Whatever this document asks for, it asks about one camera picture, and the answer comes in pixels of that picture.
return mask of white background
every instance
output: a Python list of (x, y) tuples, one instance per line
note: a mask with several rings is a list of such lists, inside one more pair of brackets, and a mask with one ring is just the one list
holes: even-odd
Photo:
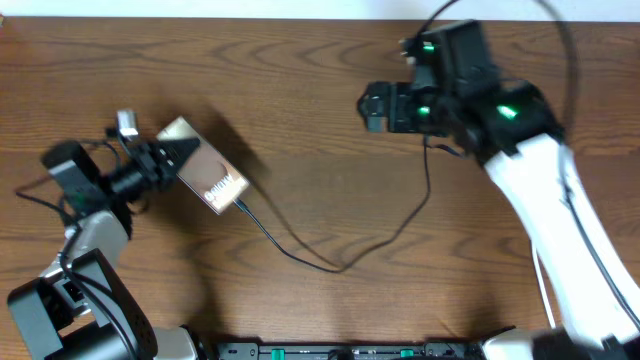
[[(567, 20), (640, 22), (640, 0), (549, 0)], [(424, 19), (445, 0), (0, 0), (7, 16)], [(461, 0), (442, 19), (546, 20), (533, 0)]]

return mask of tabletop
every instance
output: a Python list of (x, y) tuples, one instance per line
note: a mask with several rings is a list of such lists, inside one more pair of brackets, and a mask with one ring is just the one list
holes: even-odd
[[(421, 138), (366, 132), (355, 102), (368, 82), (410, 79), (398, 40), (419, 25), (5, 19), (0, 296), (36, 277), (63, 243), (56, 215), (13, 190), (46, 173), (39, 157), (49, 147), (103, 137), (122, 108), (137, 112), (148, 138), (185, 116), (246, 174), (244, 202), (304, 259), (340, 265), (387, 240), (425, 194)], [(485, 29), (505, 73), (538, 85), (560, 113), (565, 59), (552, 24)], [(602, 223), (640, 279), (640, 25), (572, 30), (582, 77), (571, 144)], [(113, 166), (107, 151), (92, 156)], [(429, 170), (427, 206), (344, 274), (292, 262), (240, 211), (217, 216), (183, 184), (134, 218), (118, 274), (154, 326), (189, 324), (212, 341), (412, 342), (547, 327), (530, 243), (504, 196), (473, 160), (430, 151)], [(54, 200), (60, 189), (31, 193)], [(6, 307), (0, 354), (28, 355)]]

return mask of green light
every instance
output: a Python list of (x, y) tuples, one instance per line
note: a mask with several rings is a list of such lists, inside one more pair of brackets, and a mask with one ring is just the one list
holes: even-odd
[(418, 109), (418, 114), (420, 116), (427, 116), (431, 112), (431, 108), (428, 106), (422, 106)]
[(509, 120), (513, 120), (518, 115), (515, 110), (504, 105), (498, 106), (498, 112)]

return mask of white cable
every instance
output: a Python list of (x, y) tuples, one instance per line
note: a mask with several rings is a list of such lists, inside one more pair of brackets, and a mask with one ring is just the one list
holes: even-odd
[(531, 258), (533, 259), (533, 268), (536, 270), (536, 277), (538, 278), (538, 287), (540, 288), (540, 296), (542, 297), (544, 310), (547, 313), (547, 319), (549, 319), (549, 326), (551, 326), (552, 329), (555, 329), (556, 321), (553, 318), (553, 312), (551, 311), (551, 305), (549, 304), (549, 297), (547, 296), (547, 289), (544, 286), (542, 271), (540, 271), (540, 259), (538, 258), (538, 251), (536, 250), (536, 246), (533, 244), (533, 242), (531, 242)]

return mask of wood grain surface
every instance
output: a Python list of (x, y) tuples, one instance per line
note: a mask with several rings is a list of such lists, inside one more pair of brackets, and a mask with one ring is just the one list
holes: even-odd
[[(102, 137), (116, 110), (153, 137), (185, 115), (250, 178), (243, 197), (290, 251), (345, 263), (386, 240), (425, 192), (421, 139), (371, 134), (355, 102), (405, 81), (398, 39), (418, 22), (10, 18), (0, 29), (0, 297), (62, 246), (49, 210), (13, 189), (57, 141)], [(640, 25), (575, 24), (581, 94), (572, 135), (605, 228), (640, 279)], [(561, 110), (564, 57), (549, 23), (487, 23), (509, 76)], [(108, 152), (93, 153), (107, 170)], [(342, 275), (282, 256), (236, 209), (216, 216), (182, 184), (134, 220), (119, 275), (154, 326), (263, 341), (421, 341), (546, 326), (529, 240), (471, 160), (429, 154), (433, 195), (393, 245)], [(53, 200), (53, 184), (33, 193)], [(0, 358), (28, 356), (6, 308)]]

